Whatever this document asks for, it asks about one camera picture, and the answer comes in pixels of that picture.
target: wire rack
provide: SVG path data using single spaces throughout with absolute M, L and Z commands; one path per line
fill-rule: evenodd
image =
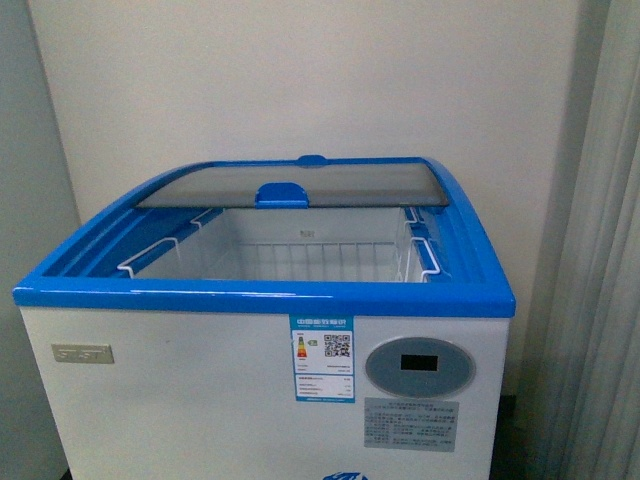
M 389 241 L 245 241 L 230 234 L 224 218 L 203 226 L 179 242 L 158 240 L 131 256 L 118 270 L 130 278 L 202 278 L 241 280 L 425 282 L 440 273 L 429 240 L 411 235 L 418 222 L 403 211 Z M 163 256 L 135 271 L 132 264 L 160 245 L 172 244 Z M 421 255 L 426 252 L 428 262 Z

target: white curtain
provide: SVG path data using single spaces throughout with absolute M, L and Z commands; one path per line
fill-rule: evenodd
M 640 0 L 613 0 L 551 308 L 529 324 L 532 479 L 640 479 L 639 131 Z

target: freezer side panel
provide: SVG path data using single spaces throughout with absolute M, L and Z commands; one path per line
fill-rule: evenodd
M 507 320 L 356 317 L 356 402 L 310 403 L 296 401 L 287 315 L 22 313 L 74 480 L 488 478 Z M 459 404 L 453 452 L 364 447 L 365 398 L 390 398 L 367 356 L 409 336 L 475 361 L 470 385 L 442 399 Z M 52 344 L 109 345 L 113 363 L 57 362 Z

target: qr code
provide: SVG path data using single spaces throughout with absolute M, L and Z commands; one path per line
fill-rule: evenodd
M 325 335 L 324 336 L 324 356 L 325 357 L 350 357 L 351 356 L 351 335 Z

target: glass sliding lid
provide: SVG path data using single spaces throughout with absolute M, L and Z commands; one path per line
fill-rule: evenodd
M 446 206 L 424 160 L 327 160 L 211 163 L 156 190 L 137 206 L 307 208 Z

